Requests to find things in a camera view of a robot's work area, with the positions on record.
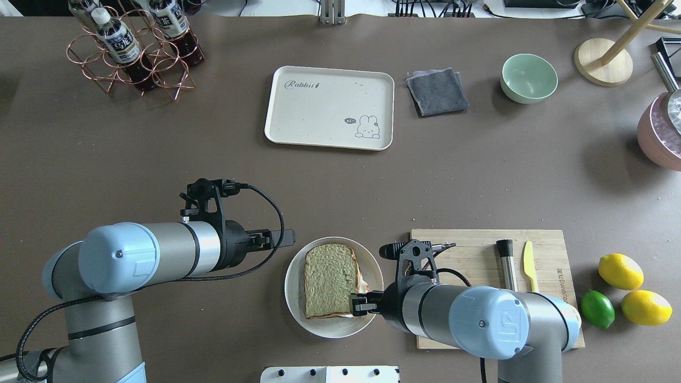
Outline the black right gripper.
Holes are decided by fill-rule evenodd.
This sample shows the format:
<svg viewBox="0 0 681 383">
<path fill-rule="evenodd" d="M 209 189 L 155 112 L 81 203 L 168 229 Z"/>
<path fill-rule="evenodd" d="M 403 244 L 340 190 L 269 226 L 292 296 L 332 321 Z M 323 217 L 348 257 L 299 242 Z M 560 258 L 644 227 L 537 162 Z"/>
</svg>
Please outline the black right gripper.
<svg viewBox="0 0 681 383">
<path fill-rule="evenodd" d="M 372 290 L 369 293 L 352 293 L 348 297 L 350 311 L 353 317 L 368 314 L 364 305 L 375 304 L 373 313 L 380 314 L 387 324 L 398 330 L 408 330 L 402 314 L 402 305 L 410 286 L 399 285 L 397 282 L 389 284 L 384 291 Z"/>
</svg>

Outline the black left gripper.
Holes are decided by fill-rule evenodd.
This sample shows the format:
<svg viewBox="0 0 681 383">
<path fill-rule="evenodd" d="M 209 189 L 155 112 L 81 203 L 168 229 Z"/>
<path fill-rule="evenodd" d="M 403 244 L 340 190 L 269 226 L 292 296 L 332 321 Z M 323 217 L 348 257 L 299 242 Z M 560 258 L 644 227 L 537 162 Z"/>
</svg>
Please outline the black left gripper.
<svg viewBox="0 0 681 383">
<path fill-rule="evenodd" d="M 221 252 L 217 269 L 235 267 L 250 252 L 259 252 L 274 247 L 292 246 L 296 242 L 295 230 L 258 229 L 246 231 L 240 223 L 226 220 L 221 236 Z"/>
</svg>

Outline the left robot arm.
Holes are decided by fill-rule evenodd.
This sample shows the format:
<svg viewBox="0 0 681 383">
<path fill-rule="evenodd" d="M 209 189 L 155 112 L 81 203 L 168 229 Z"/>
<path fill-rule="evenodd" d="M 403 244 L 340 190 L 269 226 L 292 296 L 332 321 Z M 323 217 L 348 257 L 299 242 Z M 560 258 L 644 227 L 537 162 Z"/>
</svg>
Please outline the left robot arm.
<svg viewBox="0 0 681 383">
<path fill-rule="evenodd" d="M 205 221 L 95 228 L 45 266 L 46 290 L 66 308 L 69 343 L 51 355 L 48 382 L 145 382 L 132 294 L 183 277 L 218 271 L 228 249 Z"/>
</svg>

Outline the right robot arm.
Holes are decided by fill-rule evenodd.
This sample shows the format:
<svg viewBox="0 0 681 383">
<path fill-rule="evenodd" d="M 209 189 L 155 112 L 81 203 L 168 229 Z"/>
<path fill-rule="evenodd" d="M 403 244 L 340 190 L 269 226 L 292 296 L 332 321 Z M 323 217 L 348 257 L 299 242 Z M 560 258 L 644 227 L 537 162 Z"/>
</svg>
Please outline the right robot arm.
<svg viewBox="0 0 681 383">
<path fill-rule="evenodd" d="M 379 314 L 394 328 L 497 360 L 499 382 L 562 382 L 562 354 L 581 319 L 574 306 L 542 293 L 420 282 L 398 292 L 355 293 L 351 313 Z"/>
</svg>

